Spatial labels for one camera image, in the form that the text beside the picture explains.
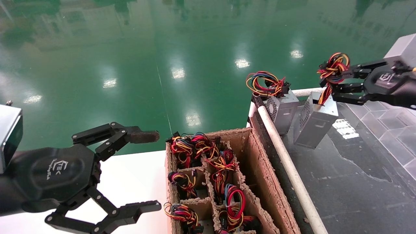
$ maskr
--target silver power supply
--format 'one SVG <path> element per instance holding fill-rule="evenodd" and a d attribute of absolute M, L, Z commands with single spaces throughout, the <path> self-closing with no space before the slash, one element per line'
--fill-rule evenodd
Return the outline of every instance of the silver power supply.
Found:
<path fill-rule="evenodd" d="M 280 135 L 289 131 L 298 104 L 299 100 L 291 90 L 284 97 L 271 96 L 267 99 L 266 110 Z"/>
<path fill-rule="evenodd" d="M 338 119 L 337 102 L 330 96 L 323 106 L 318 105 L 320 95 L 318 92 L 312 92 L 296 118 L 293 144 L 315 149 Z"/>

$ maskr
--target metal box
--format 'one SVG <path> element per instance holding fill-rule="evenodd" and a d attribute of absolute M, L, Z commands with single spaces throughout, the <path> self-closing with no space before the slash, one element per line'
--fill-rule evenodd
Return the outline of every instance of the metal box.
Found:
<path fill-rule="evenodd" d="M 284 97 L 272 96 L 267 99 L 266 110 L 280 135 L 287 134 L 289 131 L 298 104 L 299 100 L 291 90 Z"/>
<path fill-rule="evenodd" d="M 338 119 L 337 103 L 332 96 L 323 106 L 314 104 L 320 95 L 318 92 L 312 92 L 306 100 L 294 124 L 293 144 L 315 149 Z"/>
<path fill-rule="evenodd" d="M 22 109 L 0 105 L 0 123 L 0 174 L 2 174 L 22 140 Z"/>
<path fill-rule="evenodd" d="M 384 59 L 402 60 L 408 66 L 416 67 L 416 33 L 400 37 L 387 52 Z"/>

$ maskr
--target bundled cable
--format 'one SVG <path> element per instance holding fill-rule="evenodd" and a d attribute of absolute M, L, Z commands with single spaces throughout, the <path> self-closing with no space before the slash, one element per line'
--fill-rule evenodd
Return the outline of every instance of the bundled cable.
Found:
<path fill-rule="evenodd" d="M 259 80 L 264 80 L 267 87 L 259 84 Z M 245 84 L 256 95 L 276 96 L 280 98 L 289 92 L 290 83 L 285 82 L 285 77 L 279 80 L 275 75 L 266 71 L 248 74 Z"/>
<path fill-rule="evenodd" d="M 217 195 L 217 201 L 222 203 L 225 198 L 225 183 L 228 180 L 230 171 L 235 171 L 234 152 L 231 149 L 225 149 L 220 152 L 218 162 L 209 162 L 217 172 L 212 175 L 214 181 L 214 190 Z"/>
<path fill-rule="evenodd" d="M 186 192 L 186 198 L 196 198 L 195 182 L 196 182 L 196 170 L 192 171 L 192 178 L 189 178 L 188 175 L 178 172 L 170 172 L 168 175 L 168 180 L 171 184 L 177 185 L 182 191 Z"/>
<path fill-rule="evenodd" d="M 332 93 L 331 84 L 339 84 L 344 79 L 341 76 L 341 73 L 349 69 L 349 58 L 346 54 L 335 53 L 331 55 L 328 62 L 324 62 L 319 66 L 317 71 L 320 75 L 321 80 L 325 79 L 327 82 L 326 89 L 322 92 L 319 97 L 318 104 L 323 105 L 325 101 L 329 98 Z"/>
<path fill-rule="evenodd" d="M 208 137 L 201 132 L 197 132 L 191 137 L 191 143 L 197 150 L 195 159 L 200 158 L 202 153 L 206 154 L 208 159 L 212 159 L 219 155 L 219 150 L 215 141 L 210 141 Z"/>
<path fill-rule="evenodd" d="M 186 205 L 167 202 L 163 205 L 163 208 L 168 217 L 183 222 L 188 227 L 188 233 L 203 232 L 203 226 L 198 223 L 198 215 Z"/>
<path fill-rule="evenodd" d="M 234 195 L 238 195 L 240 207 L 231 207 L 231 199 Z M 244 194 L 237 186 L 232 184 L 225 186 L 225 207 L 227 211 L 228 231 L 234 232 L 243 224 L 243 212 L 245 208 Z"/>
<path fill-rule="evenodd" d="M 180 136 L 172 138 L 171 150 L 174 154 L 178 154 L 179 165 L 182 168 L 189 168 L 191 166 L 191 157 L 194 151 L 194 146 L 182 139 Z"/>

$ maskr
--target wire connector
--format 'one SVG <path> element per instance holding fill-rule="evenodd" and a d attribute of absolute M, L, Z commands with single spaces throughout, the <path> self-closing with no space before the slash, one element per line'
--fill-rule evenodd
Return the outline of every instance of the wire connector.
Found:
<path fill-rule="evenodd" d="M 195 226 L 194 228 L 191 229 L 191 234 L 201 234 L 204 232 L 204 226 Z"/>

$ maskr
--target red wire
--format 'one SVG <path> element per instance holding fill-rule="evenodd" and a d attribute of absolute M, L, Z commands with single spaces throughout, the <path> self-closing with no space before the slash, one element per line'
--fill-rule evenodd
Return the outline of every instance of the red wire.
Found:
<path fill-rule="evenodd" d="M 229 214 L 234 214 L 233 219 L 239 219 L 241 217 L 241 215 L 243 214 L 244 208 L 245 208 L 245 198 L 244 198 L 244 194 L 241 190 L 236 189 L 234 191 L 232 191 L 229 195 L 228 195 L 228 203 L 227 204 L 231 204 L 231 198 L 233 197 L 234 193 L 239 193 L 241 195 L 241 206 L 240 206 L 240 210 L 238 211 L 237 215 L 234 213 L 234 211 L 232 210 L 232 207 L 229 206 L 227 207 L 228 213 Z"/>

